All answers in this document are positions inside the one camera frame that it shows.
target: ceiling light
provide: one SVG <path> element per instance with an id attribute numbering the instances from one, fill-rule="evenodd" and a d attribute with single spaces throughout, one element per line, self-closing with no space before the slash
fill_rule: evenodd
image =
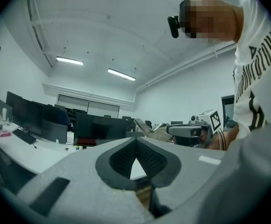
<path id="1" fill-rule="evenodd" d="M 135 80 L 136 80 L 136 78 L 130 77 L 130 76 L 128 76 L 128 75 L 125 75 L 125 74 L 123 74 L 123 73 L 121 73 L 121 72 L 118 72 L 118 71 L 115 71 L 115 70 L 113 70 L 113 69 L 108 69 L 108 72 L 109 72 L 109 73 L 112 73 L 112 74 L 114 74 L 114 75 L 118 75 L 118 76 L 120 76 L 120 77 L 126 78 L 126 79 L 128 79 L 128 80 L 132 80 L 132 81 L 135 81 Z"/>
<path id="2" fill-rule="evenodd" d="M 63 57 L 57 57 L 57 60 L 61 61 L 61 62 L 68 62 L 68 63 L 76 64 L 76 65 L 84 65 L 80 61 L 76 61 L 76 60 L 72 60 L 72 59 L 68 59 L 68 58 L 63 58 Z"/>

